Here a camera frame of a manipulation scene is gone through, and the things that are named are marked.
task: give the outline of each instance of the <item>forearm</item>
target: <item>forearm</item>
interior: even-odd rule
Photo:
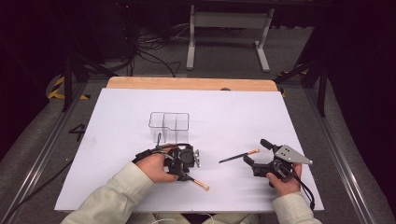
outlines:
[[[319,224],[301,192],[287,194],[273,201],[280,224],[312,223]]]
[[[152,185],[143,171],[130,162],[62,223],[125,223]]]

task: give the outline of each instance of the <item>table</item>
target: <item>table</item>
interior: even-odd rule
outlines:
[[[219,91],[223,88],[232,91]],[[202,165],[191,168],[190,174],[210,186],[210,191],[190,181],[156,184],[135,212],[272,211],[276,192],[266,178],[253,176],[242,160],[219,161],[260,147],[264,136],[303,153],[271,80],[113,77],[100,94],[55,210],[77,209],[135,154],[155,147],[148,126],[152,111],[190,114],[189,143],[200,149]],[[261,150],[252,159],[271,161],[273,154]],[[315,195],[316,208],[324,209],[307,165],[303,181]]]

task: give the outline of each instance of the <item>clear plastic container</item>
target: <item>clear plastic container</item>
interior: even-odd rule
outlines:
[[[189,143],[189,121],[187,113],[152,112],[148,126],[153,142],[160,134],[161,143]]]

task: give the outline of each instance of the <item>long-sleeve shirt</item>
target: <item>long-sleeve shirt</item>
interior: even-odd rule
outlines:
[[[179,214],[133,214],[134,207],[144,198],[154,183],[134,163],[129,162],[102,187],[88,196],[81,207],[69,214],[62,224],[153,223],[173,219],[188,224]],[[314,219],[301,192],[279,197],[273,202],[279,223],[320,223]],[[219,214],[204,223],[231,224],[250,221],[259,223],[257,215]]]

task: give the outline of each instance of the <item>caution tape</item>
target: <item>caution tape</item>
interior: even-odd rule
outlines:
[[[49,93],[49,99],[56,98],[64,100],[64,94],[58,93],[59,88],[61,88],[62,84],[64,83],[64,74],[61,74],[56,81],[55,85],[52,87],[52,91]],[[91,99],[90,95],[81,95],[79,97],[80,100],[89,100]]]

